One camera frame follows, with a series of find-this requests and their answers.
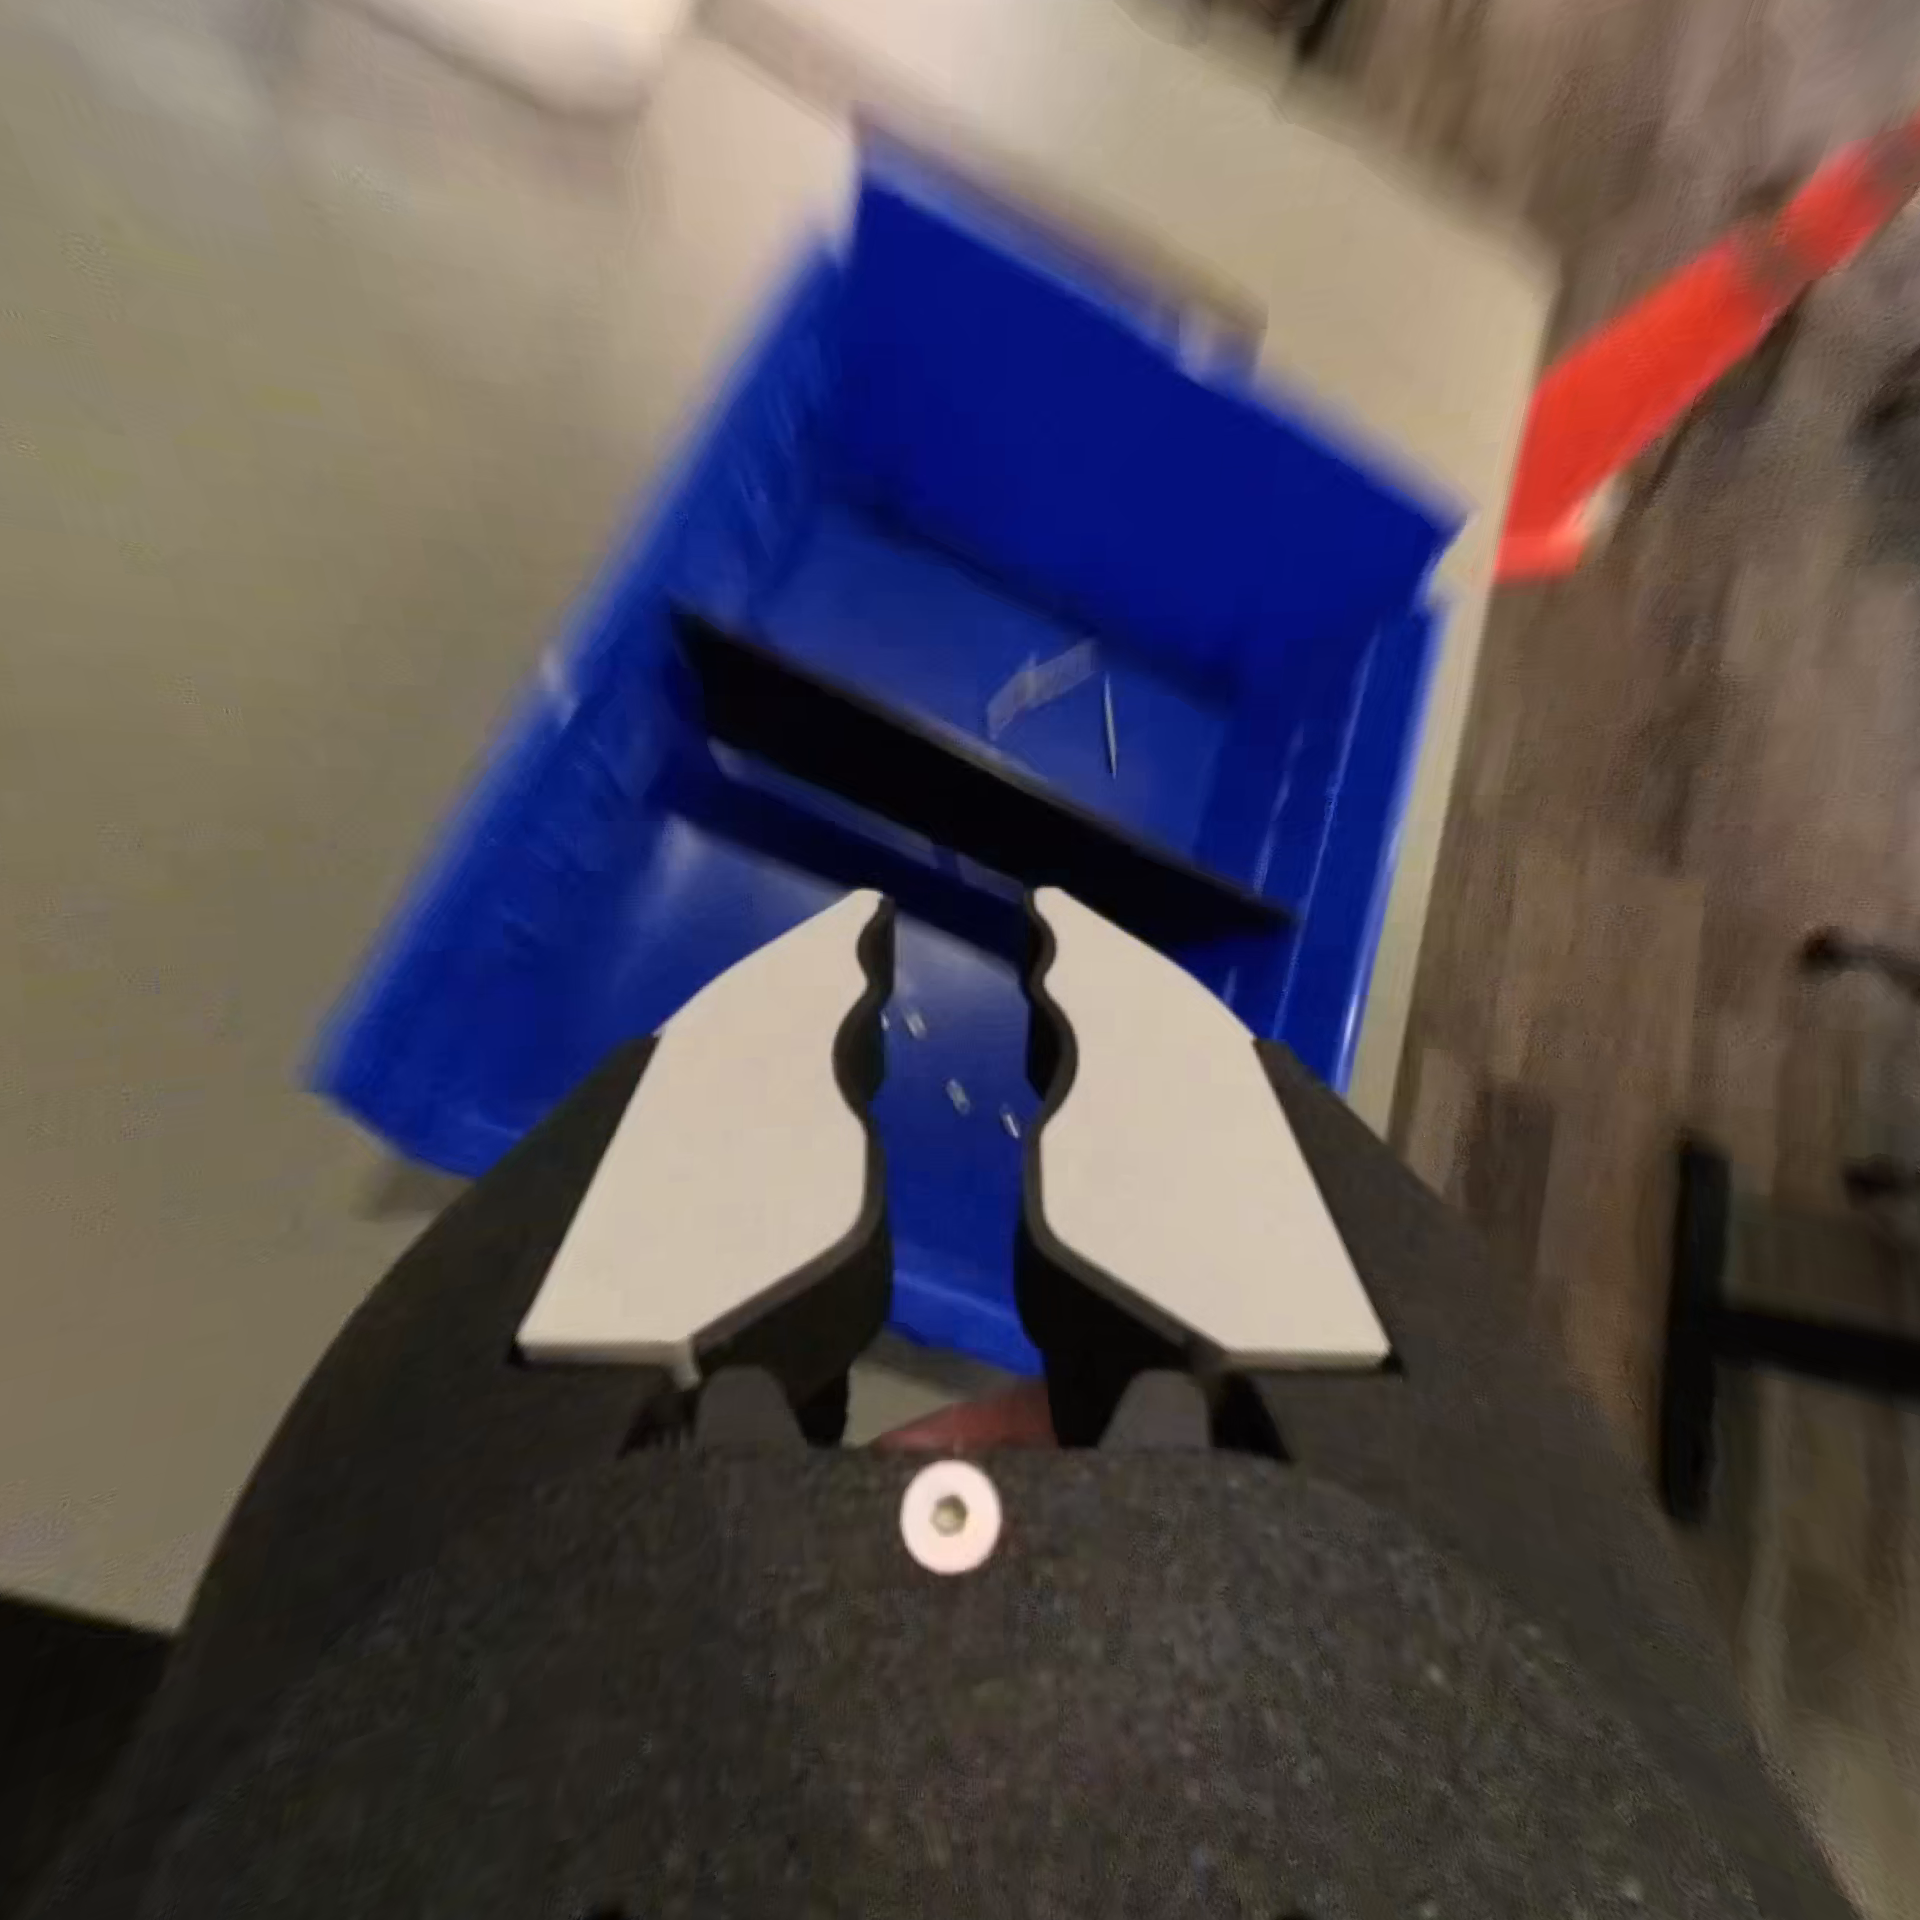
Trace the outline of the blue plastic parts bin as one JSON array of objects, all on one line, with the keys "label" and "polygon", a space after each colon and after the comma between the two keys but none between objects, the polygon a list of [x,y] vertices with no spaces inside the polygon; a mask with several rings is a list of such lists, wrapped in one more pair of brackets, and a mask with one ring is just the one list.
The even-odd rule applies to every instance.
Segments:
[{"label": "blue plastic parts bin", "polygon": [[[375,937],[309,1083],[404,1160],[479,1177],[734,960],[884,893],[891,1330],[1037,1375],[1021,1151],[996,1124],[1038,1103],[1026,886],[709,742],[671,609],[1287,901],[1281,933],[1149,943],[1345,1091],[1461,523],[1247,354],[1205,367],[1173,296],[872,146],[849,239],[767,303]],[[993,689],[1078,641],[1091,684],[988,739]]]}]

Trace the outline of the black bin divider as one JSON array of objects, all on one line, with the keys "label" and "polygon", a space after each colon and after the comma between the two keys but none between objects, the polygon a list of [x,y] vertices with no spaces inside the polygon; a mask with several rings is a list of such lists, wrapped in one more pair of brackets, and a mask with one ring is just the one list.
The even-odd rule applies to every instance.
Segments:
[{"label": "black bin divider", "polygon": [[1126,932],[1173,941],[1281,933],[1300,914],[1116,826],[969,736],[674,603],[709,742],[925,836],[1026,888],[1060,888]]}]

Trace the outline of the person's right hand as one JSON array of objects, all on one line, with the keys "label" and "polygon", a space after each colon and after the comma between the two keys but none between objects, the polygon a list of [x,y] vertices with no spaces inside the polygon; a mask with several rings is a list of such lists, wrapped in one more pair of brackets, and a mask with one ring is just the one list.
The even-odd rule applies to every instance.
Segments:
[{"label": "person's right hand", "polygon": [[978,1455],[1001,1450],[1056,1450],[1056,1424],[1041,1381],[1026,1381],[981,1402],[953,1402],[918,1419],[887,1428],[872,1450]]}]

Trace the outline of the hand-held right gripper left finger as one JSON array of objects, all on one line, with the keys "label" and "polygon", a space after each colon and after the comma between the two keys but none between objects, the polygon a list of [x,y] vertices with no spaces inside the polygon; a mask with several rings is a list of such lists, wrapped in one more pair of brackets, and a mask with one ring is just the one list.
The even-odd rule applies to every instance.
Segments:
[{"label": "hand-held right gripper left finger", "polygon": [[515,1330],[545,1367],[654,1367],[702,1393],[758,1367],[838,1448],[854,1367],[891,1317],[875,1124],[896,901],[859,888],[659,1027]]}]

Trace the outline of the black metal table leg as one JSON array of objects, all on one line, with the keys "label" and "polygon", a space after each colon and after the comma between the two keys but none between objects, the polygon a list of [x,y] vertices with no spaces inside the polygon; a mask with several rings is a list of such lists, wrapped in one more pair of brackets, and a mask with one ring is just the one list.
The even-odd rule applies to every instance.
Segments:
[{"label": "black metal table leg", "polygon": [[1720,1372],[1769,1372],[1891,1405],[1916,1402],[1915,1333],[1751,1302],[1732,1283],[1736,1203],[1732,1160],[1709,1141],[1682,1135],[1653,1450],[1660,1502],[1679,1524],[1698,1524],[1715,1492]]}]

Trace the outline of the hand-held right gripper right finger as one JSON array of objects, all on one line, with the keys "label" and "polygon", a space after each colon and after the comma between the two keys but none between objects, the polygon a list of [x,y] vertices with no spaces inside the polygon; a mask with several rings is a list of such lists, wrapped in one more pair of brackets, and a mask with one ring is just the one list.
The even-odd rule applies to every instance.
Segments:
[{"label": "hand-held right gripper right finger", "polygon": [[1058,886],[1026,898],[1016,1302],[1060,1448],[1144,1378],[1200,1441],[1255,1438],[1265,1378],[1379,1378],[1391,1336],[1255,1031]]}]

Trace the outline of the orange traffic cone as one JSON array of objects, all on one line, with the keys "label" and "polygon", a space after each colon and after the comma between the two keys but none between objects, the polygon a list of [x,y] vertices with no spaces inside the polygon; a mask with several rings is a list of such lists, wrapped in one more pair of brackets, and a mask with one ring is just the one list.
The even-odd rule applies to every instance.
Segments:
[{"label": "orange traffic cone", "polygon": [[1915,194],[1916,113],[1837,150],[1776,212],[1736,221],[1558,357],[1525,415],[1496,585],[1573,570],[1613,480]]}]

